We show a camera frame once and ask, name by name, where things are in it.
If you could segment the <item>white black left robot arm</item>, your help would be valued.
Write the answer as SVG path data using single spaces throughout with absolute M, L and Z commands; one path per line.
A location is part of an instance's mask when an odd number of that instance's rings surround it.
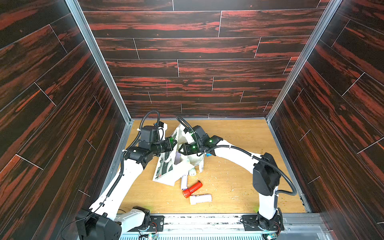
M 121 170 L 102 195 L 89 207 L 80 210 L 76 226 L 81 240 L 118 240 L 122 233 L 132 229 L 145 231 L 150 227 L 150 210 L 134 207 L 118 215 L 119 207 L 137 177 L 154 156 L 171 152 L 177 145 L 172 137 L 153 143 L 143 142 L 141 147 L 124 150 Z

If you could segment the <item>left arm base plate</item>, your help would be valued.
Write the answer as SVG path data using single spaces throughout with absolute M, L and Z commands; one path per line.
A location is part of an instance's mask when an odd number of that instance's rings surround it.
M 144 222 L 135 227 L 129 232 L 162 232 L 164 229 L 165 216 L 163 215 L 150 215 L 144 218 Z

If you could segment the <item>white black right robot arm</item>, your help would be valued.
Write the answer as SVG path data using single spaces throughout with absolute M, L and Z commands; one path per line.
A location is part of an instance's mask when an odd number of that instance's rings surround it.
M 252 174 L 252 185 L 259 193 L 256 224 L 264 231 L 281 227 L 282 213 L 278 208 L 279 194 L 295 196 L 297 189 L 289 177 L 278 168 L 274 157 L 251 153 L 230 144 L 218 136 L 210 137 L 201 126 L 180 125 L 187 142 L 181 144 L 179 153 L 185 156 L 211 154 L 229 160 Z

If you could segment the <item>white canvas tote bag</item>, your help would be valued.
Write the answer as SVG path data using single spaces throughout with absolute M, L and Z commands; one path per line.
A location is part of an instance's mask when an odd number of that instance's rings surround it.
M 193 141 L 191 135 L 185 133 L 185 129 L 180 124 L 172 133 L 171 137 L 177 141 L 177 145 L 172 151 L 160 155 L 153 177 L 154 182 L 174 186 L 175 182 L 184 175 L 195 176 L 196 166 L 199 167 L 200 172 L 204 170 L 205 156 L 197 156 L 197 154 L 185 156 L 179 153 L 182 144 L 190 144 Z

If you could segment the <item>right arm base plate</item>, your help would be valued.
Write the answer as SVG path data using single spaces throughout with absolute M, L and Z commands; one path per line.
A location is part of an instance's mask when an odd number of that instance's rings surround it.
M 283 219 L 280 214 L 276 213 L 271 220 L 268 220 L 261 215 L 243 215 L 240 218 L 245 231 L 270 231 L 280 232 L 285 229 Z

